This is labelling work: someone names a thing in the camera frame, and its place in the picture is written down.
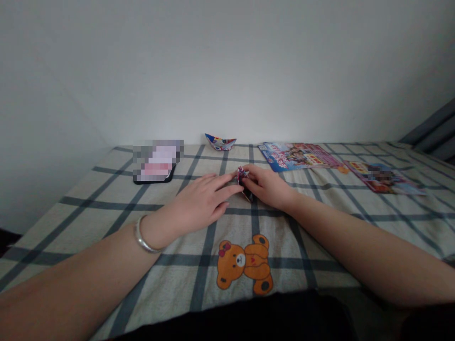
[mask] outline plaid bed sheet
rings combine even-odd
[[[422,185],[426,197],[378,195],[353,173],[336,169],[280,173],[299,192],[370,222],[440,259],[455,253],[455,168],[397,143],[320,144],[339,160],[382,162]],[[269,166],[257,146],[236,144],[217,152],[185,146],[185,157],[167,184],[135,185],[132,148],[116,147],[0,259],[0,290],[17,285],[80,252],[141,215],[158,210],[188,183],[206,173],[225,174],[239,165]],[[226,214],[208,228],[171,244],[152,269],[93,336],[113,337],[188,311],[200,311],[255,296],[242,275],[226,290],[217,286],[218,246],[242,248],[262,234],[269,243],[274,292],[357,287],[359,283],[297,222],[238,194]]]

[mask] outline bear ear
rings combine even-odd
[[[219,249],[220,249],[220,250],[223,250],[223,249],[224,249],[224,245],[226,245],[226,244],[231,245],[231,242],[230,242],[230,241],[222,241],[222,242],[219,244]]]
[[[232,281],[228,278],[223,277],[223,275],[218,274],[217,285],[220,289],[226,290],[231,286]]]

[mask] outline smartphone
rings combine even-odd
[[[172,180],[172,176],[174,175],[175,166],[177,166],[177,164],[175,164],[172,167],[172,169],[169,172],[168,176],[163,181],[141,181],[141,180],[139,180],[140,177],[138,177],[137,175],[133,175],[133,182],[136,185],[144,185],[144,184],[147,184],[147,183],[167,183],[167,182],[170,182]]]

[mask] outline bracelet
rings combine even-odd
[[[144,218],[145,215],[143,215],[142,217],[140,217],[137,222],[136,222],[136,228],[134,229],[134,232],[135,232],[135,235],[136,235],[136,239],[137,239],[137,242],[139,243],[140,246],[142,246],[142,248],[144,250],[146,250],[147,252],[149,253],[160,253],[161,251],[163,251],[165,248],[162,248],[162,249],[159,249],[159,250],[156,250],[152,247],[150,247],[150,245],[147,244],[147,242],[144,240],[144,238],[142,238],[142,234],[141,234],[141,221],[142,221],[142,218]]]

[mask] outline magazine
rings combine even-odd
[[[398,171],[382,163],[345,161],[345,164],[374,193],[427,195],[415,183],[404,179]]]
[[[322,147],[315,144],[264,142],[258,147],[275,172],[343,166]]]

